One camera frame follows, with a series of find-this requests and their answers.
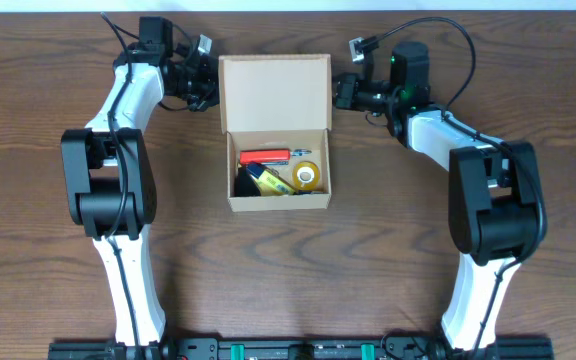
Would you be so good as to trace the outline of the cardboard box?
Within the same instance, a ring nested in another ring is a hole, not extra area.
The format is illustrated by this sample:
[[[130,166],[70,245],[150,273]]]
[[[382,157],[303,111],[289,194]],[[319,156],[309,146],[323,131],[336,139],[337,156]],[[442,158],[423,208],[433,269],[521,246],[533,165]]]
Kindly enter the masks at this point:
[[[219,58],[222,132],[227,141],[227,198],[234,212],[325,209],[332,196],[329,132],[332,123],[328,54],[229,55]],[[234,197],[241,151],[308,149],[286,165],[270,165],[293,188],[293,168],[315,163],[326,194]]]

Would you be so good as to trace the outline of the black ballpoint pen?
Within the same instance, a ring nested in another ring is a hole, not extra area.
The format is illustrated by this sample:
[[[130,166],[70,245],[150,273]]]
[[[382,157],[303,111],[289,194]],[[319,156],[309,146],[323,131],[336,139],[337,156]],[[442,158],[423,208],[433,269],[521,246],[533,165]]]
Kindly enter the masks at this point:
[[[311,154],[312,151],[308,149],[295,149],[290,152],[291,157],[300,157]]]

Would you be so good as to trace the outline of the yellow tape roll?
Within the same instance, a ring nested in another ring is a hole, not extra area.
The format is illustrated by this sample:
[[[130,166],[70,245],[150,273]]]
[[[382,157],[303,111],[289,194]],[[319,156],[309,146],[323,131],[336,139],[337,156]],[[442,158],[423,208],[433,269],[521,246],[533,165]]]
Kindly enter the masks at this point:
[[[320,180],[318,166],[310,161],[302,161],[293,168],[293,183],[302,191],[314,190]]]

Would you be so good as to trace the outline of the red stapler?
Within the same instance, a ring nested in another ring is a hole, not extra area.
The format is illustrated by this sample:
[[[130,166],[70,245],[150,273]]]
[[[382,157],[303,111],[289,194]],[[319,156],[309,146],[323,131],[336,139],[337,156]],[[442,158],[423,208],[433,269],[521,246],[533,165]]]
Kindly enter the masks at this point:
[[[242,165],[250,163],[280,163],[288,162],[290,157],[291,152],[288,149],[249,150],[240,152],[239,163]]]

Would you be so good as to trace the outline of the yellow highlighter dark cap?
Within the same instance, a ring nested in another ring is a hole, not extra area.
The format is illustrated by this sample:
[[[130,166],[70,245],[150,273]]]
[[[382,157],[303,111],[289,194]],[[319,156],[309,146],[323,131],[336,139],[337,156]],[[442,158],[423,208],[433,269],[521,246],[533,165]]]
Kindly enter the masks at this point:
[[[291,185],[274,175],[263,165],[249,163],[246,166],[246,171],[260,190],[262,196],[295,195],[297,193]]]

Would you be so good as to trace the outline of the white blue eraser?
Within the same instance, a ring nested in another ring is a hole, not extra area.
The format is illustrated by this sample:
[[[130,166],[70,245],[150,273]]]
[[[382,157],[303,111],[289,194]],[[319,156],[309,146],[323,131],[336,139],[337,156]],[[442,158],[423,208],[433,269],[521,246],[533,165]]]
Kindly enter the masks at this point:
[[[313,195],[313,194],[326,194],[325,191],[321,190],[300,190],[298,195]]]

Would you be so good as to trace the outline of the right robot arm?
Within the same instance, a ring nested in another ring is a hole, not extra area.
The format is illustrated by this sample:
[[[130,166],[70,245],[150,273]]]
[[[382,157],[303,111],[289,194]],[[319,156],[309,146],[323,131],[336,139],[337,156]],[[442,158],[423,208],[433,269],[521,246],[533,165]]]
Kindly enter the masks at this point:
[[[452,297],[434,339],[412,339],[414,359],[493,359],[496,319],[513,275],[537,250],[546,214],[536,154],[528,142],[505,142],[460,122],[433,102],[429,50],[401,42],[391,52],[390,77],[373,79],[375,38],[350,41],[359,74],[339,76],[338,109],[384,116],[404,147],[448,173],[448,225],[459,251]]]

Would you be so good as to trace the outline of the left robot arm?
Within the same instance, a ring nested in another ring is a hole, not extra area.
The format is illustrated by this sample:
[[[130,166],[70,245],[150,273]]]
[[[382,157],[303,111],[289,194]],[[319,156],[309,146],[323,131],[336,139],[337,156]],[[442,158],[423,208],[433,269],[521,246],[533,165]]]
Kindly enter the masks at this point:
[[[166,328],[149,255],[157,190],[144,133],[167,97],[189,112],[218,105],[218,62],[209,37],[191,37],[163,17],[140,18],[135,34],[110,28],[121,46],[112,87],[84,127],[63,133],[61,154],[70,216],[107,276],[114,344],[137,352],[161,344]]]

